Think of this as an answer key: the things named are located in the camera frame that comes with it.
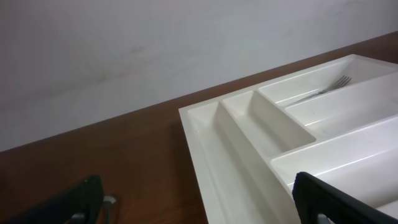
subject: fork handle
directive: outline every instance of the fork handle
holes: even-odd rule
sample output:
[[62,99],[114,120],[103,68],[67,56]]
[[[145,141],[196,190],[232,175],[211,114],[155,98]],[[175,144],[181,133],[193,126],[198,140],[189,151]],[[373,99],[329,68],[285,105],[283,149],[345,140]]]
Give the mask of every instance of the fork handle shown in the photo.
[[306,96],[306,97],[304,97],[304,98],[302,98],[302,99],[300,99],[300,100],[297,100],[297,101],[294,102],[293,104],[295,105],[295,104],[297,104],[297,103],[303,102],[303,101],[305,101],[305,100],[307,100],[307,99],[311,99],[311,98],[313,98],[314,96],[318,96],[318,95],[321,95],[321,94],[324,94],[324,92],[323,92],[323,91],[319,91],[318,93],[311,94],[311,95]]

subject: white plastic cutlery tray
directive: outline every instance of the white plastic cutlery tray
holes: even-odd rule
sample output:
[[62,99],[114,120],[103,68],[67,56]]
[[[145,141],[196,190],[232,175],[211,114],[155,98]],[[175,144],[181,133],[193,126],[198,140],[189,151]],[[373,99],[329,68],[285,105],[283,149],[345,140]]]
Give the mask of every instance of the white plastic cutlery tray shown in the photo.
[[[343,88],[295,103],[343,75]],[[398,215],[396,64],[349,55],[180,115],[209,224],[300,223],[301,171]]]

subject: brown wooden surface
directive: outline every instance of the brown wooden surface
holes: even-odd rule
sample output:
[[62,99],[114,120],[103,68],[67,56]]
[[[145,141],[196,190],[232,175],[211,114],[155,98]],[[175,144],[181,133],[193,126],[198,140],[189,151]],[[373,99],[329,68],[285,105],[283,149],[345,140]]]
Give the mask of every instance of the brown wooden surface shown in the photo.
[[113,223],[207,223],[178,109],[349,54],[398,63],[398,32],[1,152],[0,221],[99,174]]

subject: tray compartment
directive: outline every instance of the tray compartment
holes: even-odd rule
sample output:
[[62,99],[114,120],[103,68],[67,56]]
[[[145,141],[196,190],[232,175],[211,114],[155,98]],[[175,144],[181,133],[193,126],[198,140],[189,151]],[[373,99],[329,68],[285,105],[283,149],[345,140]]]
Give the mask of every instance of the tray compartment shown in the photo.
[[256,91],[227,98],[223,103],[263,156],[275,156],[316,140]]
[[368,126],[306,149],[275,158],[271,166],[291,189],[298,172],[315,176],[398,148],[398,118]]
[[379,208],[398,200],[397,161],[398,149],[394,149],[320,174],[318,178]]
[[396,71],[398,71],[397,65],[351,55],[293,73],[291,78],[264,86],[259,90],[279,106],[288,106],[325,89],[343,75],[352,78],[349,82],[349,85],[352,85]]
[[377,208],[380,212],[384,212],[385,214],[398,219],[398,200],[394,202],[390,202],[388,204],[385,204],[381,207]]
[[318,96],[285,110],[313,133],[336,136],[398,114],[398,73]]
[[[205,155],[225,223],[297,223],[291,215],[294,205],[283,187],[221,103],[189,110],[188,118]],[[272,200],[272,208],[267,200]],[[289,222],[280,222],[278,211],[282,213],[286,206],[292,209]]]

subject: fork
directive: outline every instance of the fork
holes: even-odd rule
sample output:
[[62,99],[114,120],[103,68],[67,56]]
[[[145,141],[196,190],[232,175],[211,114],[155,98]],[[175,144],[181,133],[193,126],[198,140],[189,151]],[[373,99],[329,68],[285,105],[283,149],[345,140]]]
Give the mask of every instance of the fork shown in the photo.
[[306,97],[302,98],[301,100],[294,102],[294,104],[300,103],[300,102],[310,99],[310,98],[313,98],[314,96],[322,95],[322,94],[327,93],[332,90],[337,90],[338,88],[343,88],[344,86],[346,86],[349,83],[349,81],[351,81],[351,78],[343,75],[337,81],[335,81],[333,84],[331,84],[328,88],[326,88],[322,91],[319,91],[318,93],[314,93],[312,95],[306,96]]

